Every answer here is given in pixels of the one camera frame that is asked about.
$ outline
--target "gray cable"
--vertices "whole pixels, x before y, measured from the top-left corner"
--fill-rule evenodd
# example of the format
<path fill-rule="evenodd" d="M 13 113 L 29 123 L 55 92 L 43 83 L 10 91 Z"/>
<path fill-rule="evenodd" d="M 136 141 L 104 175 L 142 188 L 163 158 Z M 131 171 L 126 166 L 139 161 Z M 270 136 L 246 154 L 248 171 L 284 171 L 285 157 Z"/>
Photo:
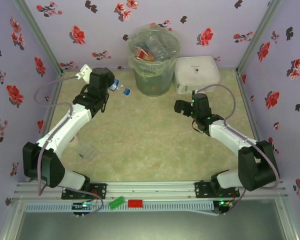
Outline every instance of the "gray cable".
<path fill-rule="evenodd" d="M 70 79 L 77 79 L 76 76 L 71 76 L 71 77 L 66 77 L 66 78 L 62 78 L 62 79 L 59 79 L 59 80 L 54 80 L 54 81 L 51 81 L 47 84 L 44 84 L 42 85 L 41 87 L 39 87 L 35 93 L 34 93 L 34 96 L 33 96 L 33 99 L 34 101 L 41 107 L 45 107 L 45 108 L 51 108 L 51 107 L 57 107 L 57 106 L 61 106 L 61 105 L 68 105 L 69 106 L 69 116 L 51 133 L 51 135 L 47 138 L 47 140 L 45 141 L 45 143 L 43 144 L 41 150 L 40 150 L 40 153 L 39 153 L 39 156 L 38 156 L 38 162 L 37 162 L 37 178 L 38 178 L 38 195 L 41 196 L 42 192 L 44 191 L 44 189 L 46 188 L 46 185 L 44 185 L 42 188 L 41 188 L 41 184 L 42 184 L 42 173 L 41 173 L 41 162 L 42 162 L 42 156 L 44 154 L 44 151 L 49 143 L 49 141 L 56 135 L 56 133 L 68 122 L 68 120 L 70 119 L 72 113 L 73 113 L 73 107 L 70 103 L 68 102 L 60 102 L 60 103 L 56 103 L 56 104 L 42 104 L 40 103 L 38 100 L 37 100 L 37 94 L 38 92 L 45 88 L 47 85 L 50 85 L 50 84 L 55 84 L 55 83 L 59 83 L 59 82 L 63 82 L 63 81 L 66 81 L 66 80 L 70 80 Z M 96 213 L 97 211 L 99 211 L 103 206 L 104 206 L 104 202 L 102 200 L 102 198 L 97 195 L 97 194 L 94 194 L 94 193 L 91 193 L 91 192 L 88 192 L 88 191 L 81 191 L 81 190 L 76 190 L 76 189 L 73 189 L 73 188 L 67 188 L 68 190 L 71 190 L 71 191 L 75 191 L 75 192 L 78 192 L 78 193 L 84 193 L 84 194 L 89 194 L 89 195 L 92 195 L 98 199 L 101 200 L 101 206 L 88 213 L 88 214 L 93 214 L 93 213 Z"/>
<path fill-rule="evenodd" d="M 238 132 L 237 130 L 233 129 L 231 126 L 228 125 L 227 123 L 227 120 L 229 118 L 232 117 L 232 115 L 235 113 L 235 110 L 236 110 L 236 106 L 237 106 L 237 103 L 236 103 L 236 97 L 234 95 L 234 93 L 226 86 L 222 85 L 222 84 L 211 84 L 209 86 L 206 86 L 204 88 L 201 88 L 197 91 L 197 93 L 199 92 L 202 92 L 208 88 L 211 88 L 211 87 L 222 87 L 224 89 L 226 89 L 232 96 L 232 100 L 233 100 L 233 109 L 231 111 L 231 113 L 223 120 L 223 124 L 224 126 L 230 131 L 232 132 L 233 134 L 237 135 L 239 138 L 241 138 L 242 140 L 246 141 L 248 144 L 250 144 L 255 150 L 257 150 L 257 152 L 259 154 L 261 154 L 261 156 L 267 161 L 267 163 L 269 164 L 269 166 L 271 167 L 272 171 L 274 172 L 274 175 L 275 175 L 275 183 L 273 186 L 270 186 L 270 187 L 262 187 L 264 189 L 275 189 L 279 182 L 280 182 L 280 179 L 279 179 L 279 174 L 278 174 L 278 171 L 277 169 L 275 168 L 274 164 L 270 161 L 270 159 L 264 154 L 263 151 L 261 151 L 260 148 L 258 148 L 253 142 L 251 142 L 246 136 L 242 135 L 240 132 Z M 236 204 L 228 211 L 228 213 L 230 211 L 232 211 L 233 209 L 235 209 L 235 207 L 237 206 L 238 202 L 242 199 L 242 197 L 244 196 L 244 194 L 246 193 L 246 189 L 244 189 L 243 193 L 241 194 L 241 196 L 239 197 L 239 199 L 236 201 Z"/>

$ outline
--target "purple wall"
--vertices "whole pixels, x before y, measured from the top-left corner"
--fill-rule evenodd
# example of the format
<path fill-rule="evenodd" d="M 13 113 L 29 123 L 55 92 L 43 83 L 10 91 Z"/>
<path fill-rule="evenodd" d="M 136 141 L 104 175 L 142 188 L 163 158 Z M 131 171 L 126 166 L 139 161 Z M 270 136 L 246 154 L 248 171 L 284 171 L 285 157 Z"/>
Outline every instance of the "purple wall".
<path fill-rule="evenodd" d="M 17 7 L 11 0 L 0 1 L 0 232 L 16 184 L 25 181 L 22 148 L 38 140 L 38 121 L 46 114 L 33 94 L 56 76 Z M 39 94 L 43 103 L 52 87 Z"/>
<path fill-rule="evenodd" d="M 300 0 L 283 1 L 258 46 L 244 70 L 245 89 L 300 226 Z"/>
<path fill-rule="evenodd" d="M 236 4 L 237 0 L 56 0 L 51 5 L 49 0 L 26 2 L 62 65 L 69 64 L 72 68 L 84 64 L 127 67 L 128 48 L 124 39 L 132 38 L 137 28 L 143 25 L 157 23 L 178 33 L 181 57 L 211 55 L 217 59 L 218 67 L 235 68 L 257 30 L 269 0 L 243 1 L 241 4 Z M 118 3 L 122 3 L 122 9 L 119 7 L 120 11 L 114 12 Z M 74 26 L 80 30 L 76 28 L 77 31 L 72 32 Z M 212 39 L 209 40 L 208 34 L 203 35 L 208 45 L 202 45 L 197 38 L 209 28 Z M 93 53 L 105 55 L 105 58 L 97 60 Z"/>

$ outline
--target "clear trash bin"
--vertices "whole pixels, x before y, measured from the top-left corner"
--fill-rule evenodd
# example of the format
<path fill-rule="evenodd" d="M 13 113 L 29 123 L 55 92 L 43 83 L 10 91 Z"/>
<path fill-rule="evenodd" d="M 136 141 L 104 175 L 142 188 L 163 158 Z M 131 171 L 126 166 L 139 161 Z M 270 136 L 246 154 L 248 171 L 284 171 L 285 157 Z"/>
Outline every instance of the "clear trash bin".
<path fill-rule="evenodd" d="M 156 36 L 169 52 L 164 61 L 145 61 L 134 56 L 136 46 L 143 44 L 150 36 Z M 165 94 L 171 87 L 180 44 L 172 31 L 159 25 L 146 25 L 128 42 L 129 66 L 134 70 L 135 82 L 141 93 L 156 97 Z"/>

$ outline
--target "green block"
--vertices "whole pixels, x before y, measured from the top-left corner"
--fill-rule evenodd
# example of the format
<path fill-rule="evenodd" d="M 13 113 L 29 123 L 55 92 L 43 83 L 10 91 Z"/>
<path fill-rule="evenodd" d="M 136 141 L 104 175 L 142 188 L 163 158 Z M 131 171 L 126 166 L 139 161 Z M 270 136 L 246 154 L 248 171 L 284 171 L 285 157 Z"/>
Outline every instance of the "green block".
<path fill-rule="evenodd" d="M 125 203 L 124 197 L 120 196 L 117 199 L 113 200 L 112 202 L 109 203 L 110 209 L 113 211 L 116 208 L 120 207 L 122 204 Z"/>

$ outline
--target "robotic arm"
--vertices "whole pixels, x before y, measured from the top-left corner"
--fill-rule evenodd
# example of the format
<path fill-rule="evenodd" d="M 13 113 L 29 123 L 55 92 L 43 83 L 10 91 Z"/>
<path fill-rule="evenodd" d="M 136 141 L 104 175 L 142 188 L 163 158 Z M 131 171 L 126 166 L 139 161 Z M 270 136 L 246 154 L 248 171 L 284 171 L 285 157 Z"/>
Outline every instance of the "robotic arm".
<path fill-rule="evenodd" d="M 70 119 L 57 133 L 48 141 L 41 160 L 42 182 L 54 188 L 62 186 L 75 190 L 89 191 L 90 179 L 87 176 L 63 167 L 60 158 L 67 144 L 99 111 L 106 109 L 109 98 L 108 88 L 115 82 L 114 74 L 107 68 L 94 68 L 91 70 L 84 65 L 76 75 L 83 78 L 87 83 L 73 100 L 72 113 L 69 110 L 61 121 L 36 144 L 28 142 L 22 149 L 24 174 L 32 179 L 38 179 L 37 165 L 38 156 L 45 142 L 51 134 L 60 128 L 61 124 L 68 117 Z"/>
<path fill-rule="evenodd" d="M 276 180 L 276 175 L 266 159 L 252 146 L 253 144 L 259 148 L 279 173 L 271 144 L 248 137 L 243 139 L 235 134 L 237 131 L 225 126 L 221 116 L 212 114 L 206 94 L 193 94 L 192 102 L 177 100 L 174 111 L 183 111 L 183 115 L 192 117 L 192 127 L 194 123 L 198 126 L 198 129 L 193 128 L 194 130 L 219 140 L 238 157 L 238 169 L 222 171 L 211 177 L 210 186 L 216 194 L 234 187 L 244 187 L 253 191 Z"/>

